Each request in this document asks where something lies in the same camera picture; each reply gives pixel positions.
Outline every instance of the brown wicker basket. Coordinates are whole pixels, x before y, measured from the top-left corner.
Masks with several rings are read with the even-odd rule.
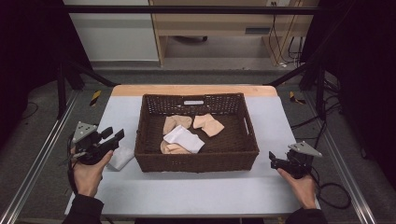
[[[224,129],[208,137],[189,131],[205,142],[197,154],[162,154],[165,118],[210,113]],[[143,172],[219,172],[250,170],[259,155],[243,93],[208,95],[143,95],[134,155]]]

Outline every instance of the white table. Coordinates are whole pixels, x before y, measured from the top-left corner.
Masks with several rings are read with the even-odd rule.
[[[104,215],[283,217],[300,207],[290,186],[270,167],[269,151],[278,158],[286,159],[288,145],[295,143],[280,98],[270,87],[118,86],[109,98],[98,131],[113,127],[116,133],[124,129],[125,137],[120,145],[134,149],[143,93],[201,94],[202,91],[245,94],[260,149],[252,169],[203,174],[143,173],[136,159],[132,159],[119,172],[105,169],[96,194],[96,198],[105,204]]]

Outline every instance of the basket handle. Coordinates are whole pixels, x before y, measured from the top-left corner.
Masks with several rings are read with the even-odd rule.
[[[183,105],[204,105],[205,97],[204,96],[183,96],[182,97]]]
[[[246,117],[244,117],[244,124],[245,124],[245,128],[247,131],[247,135],[250,134],[250,125],[248,125],[248,119]]]

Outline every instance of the black sleeve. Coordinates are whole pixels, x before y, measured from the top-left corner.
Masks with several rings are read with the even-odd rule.
[[[299,209],[293,212],[286,224],[327,224],[326,217],[320,209]]]
[[[92,197],[76,195],[63,224],[98,224],[104,204]]]

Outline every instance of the hand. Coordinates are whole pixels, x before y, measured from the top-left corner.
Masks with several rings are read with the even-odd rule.
[[[306,175],[301,179],[294,179],[288,172],[280,168],[277,169],[277,172],[288,181],[303,209],[317,208],[315,205],[315,181],[311,175]]]
[[[107,154],[95,165],[85,165],[79,161],[73,161],[74,166],[74,178],[78,194],[82,194],[89,197],[94,197],[98,191],[99,183],[102,179],[102,172],[105,166],[113,156],[113,150],[107,152]]]

